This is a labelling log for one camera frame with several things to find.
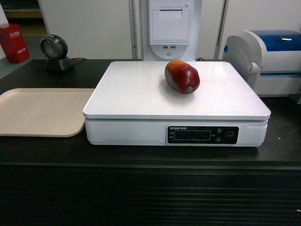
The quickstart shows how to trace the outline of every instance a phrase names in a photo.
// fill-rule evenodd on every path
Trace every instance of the red sign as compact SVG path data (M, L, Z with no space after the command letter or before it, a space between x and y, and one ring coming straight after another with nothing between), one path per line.
M30 56L18 24L0 26L0 44L10 63L20 63Z

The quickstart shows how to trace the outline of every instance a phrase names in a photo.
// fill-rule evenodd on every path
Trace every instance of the scale button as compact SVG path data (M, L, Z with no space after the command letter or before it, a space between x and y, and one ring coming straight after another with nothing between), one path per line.
M222 141L222 138L221 137L217 137L216 139L215 139L215 142L216 143L220 143Z
M221 129L221 128L217 129L217 130L216 130L216 133L221 134L221 133L222 133L222 129Z
M225 138L227 140L233 140L235 138L234 132L232 132L232 131L227 132L226 135L225 135Z

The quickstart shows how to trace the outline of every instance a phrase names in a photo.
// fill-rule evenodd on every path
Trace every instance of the blue printer lid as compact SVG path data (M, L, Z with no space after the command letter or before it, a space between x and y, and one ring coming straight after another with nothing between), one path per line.
M251 31L264 42L267 51L301 51L301 33L290 30Z

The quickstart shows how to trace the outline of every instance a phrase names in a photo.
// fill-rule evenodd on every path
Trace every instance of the beige tray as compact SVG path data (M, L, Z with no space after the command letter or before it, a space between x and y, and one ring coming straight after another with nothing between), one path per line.
M71 137L94 89L12 89L0 96L0 136Z

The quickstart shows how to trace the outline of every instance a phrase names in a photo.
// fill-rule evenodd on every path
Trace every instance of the label printer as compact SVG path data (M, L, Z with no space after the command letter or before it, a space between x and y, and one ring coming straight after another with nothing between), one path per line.
M257 95L289 96L301 103L301 32L240 31L227 38L222 59Z

